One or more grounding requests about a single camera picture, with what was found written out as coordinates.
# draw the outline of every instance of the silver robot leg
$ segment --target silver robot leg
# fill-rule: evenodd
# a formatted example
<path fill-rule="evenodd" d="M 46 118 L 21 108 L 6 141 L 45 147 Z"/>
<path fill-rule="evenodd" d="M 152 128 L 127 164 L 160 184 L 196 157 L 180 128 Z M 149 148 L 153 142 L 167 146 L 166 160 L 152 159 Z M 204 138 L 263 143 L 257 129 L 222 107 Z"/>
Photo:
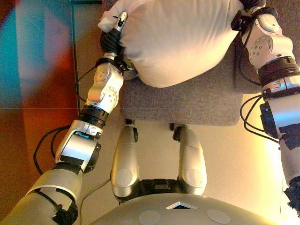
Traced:
<path fill-rule="evenodd" d="M 138 190 L 139 167 L 135 150 L 135 142 L 137 141 L 135 140 L 135 132 L 132 125 L 126 125 L 120 133 L 115 150 L 111 183 L 112 191 L 118 200 L 132 196 Z"/>
<path fill-rule="evenodd" d="M 207 175 L 201 144 L 186 125 L 176 127 L 173 138 L 180 141 L 179 182 L 185 193 L 202 195 Z"/>

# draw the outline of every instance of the black tape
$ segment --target black tape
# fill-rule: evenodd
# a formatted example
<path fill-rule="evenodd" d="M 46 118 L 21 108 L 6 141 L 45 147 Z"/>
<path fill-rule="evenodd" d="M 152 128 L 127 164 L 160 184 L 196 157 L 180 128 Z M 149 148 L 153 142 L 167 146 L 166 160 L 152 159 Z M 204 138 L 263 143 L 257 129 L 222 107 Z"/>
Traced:
<path fill-rule="evenodd" d="M 289 150 L 300 147 L 300 123 L 279 127 L 279 131 L 283 134 L 279 141 L 283 139 Z"/>

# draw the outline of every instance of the round button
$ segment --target round button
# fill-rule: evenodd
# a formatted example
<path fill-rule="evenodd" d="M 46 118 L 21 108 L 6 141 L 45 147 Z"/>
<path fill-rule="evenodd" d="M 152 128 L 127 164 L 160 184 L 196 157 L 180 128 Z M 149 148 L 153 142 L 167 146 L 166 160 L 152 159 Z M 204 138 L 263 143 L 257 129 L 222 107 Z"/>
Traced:
<path fill-rule="evenodd" d="M 212 221 L 218 224 L 229 224 L 231 221 L 226 213 L 219 210 L 208 210 L 206 214 Z"/>
<path fill-rule="evenodd" d="M 133 175 L 129 169 L 121 169 L 117 172 L 116 182 L 119 185 L 125 187 L 130 184 L 130 182 L 132 181 L 132 177 Z"/>
<path fill-rule="evenodd" d="M 160 214 L 156 211 L 146 211 L 139 216 L 142 225 L 155 225 L 160 221 Z"/>

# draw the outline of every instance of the black bracket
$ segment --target black bracket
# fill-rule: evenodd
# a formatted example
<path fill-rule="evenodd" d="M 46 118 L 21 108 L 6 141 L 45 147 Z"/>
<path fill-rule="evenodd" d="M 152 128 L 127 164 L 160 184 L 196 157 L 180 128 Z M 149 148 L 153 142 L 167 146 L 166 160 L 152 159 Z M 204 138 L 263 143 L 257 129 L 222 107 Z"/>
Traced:
<path fill-rule="evenodd" d="M 270 7 L 260 8 L 259 10 L 255 11 L 253 14 L 249 13 L 246 10 L 240 10 L 235 15 L 233 21 L 231 22 L 232 30 L 241 31 L 245 33 L 247 28 L 253 23 L 253 21 L 262 14 L 271 14 L 275 16 L 277 19 L 278 13 L 275 9 Z"/>

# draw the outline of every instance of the chair seat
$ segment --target chair seat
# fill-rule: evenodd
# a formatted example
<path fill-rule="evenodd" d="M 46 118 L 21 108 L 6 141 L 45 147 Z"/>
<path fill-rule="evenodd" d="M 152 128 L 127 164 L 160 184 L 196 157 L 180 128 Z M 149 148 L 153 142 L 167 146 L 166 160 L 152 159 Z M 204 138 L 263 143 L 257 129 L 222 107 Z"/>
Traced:
<path fill-rule="evenodd" d="M 153 88 L 139 78 L 125 81 L 121 112 L 131 120 L 232 126 L 239 121 L 242 93 L 234 88 L 235 48 L 231 44 L 213 69 L 183 83 Z"/>

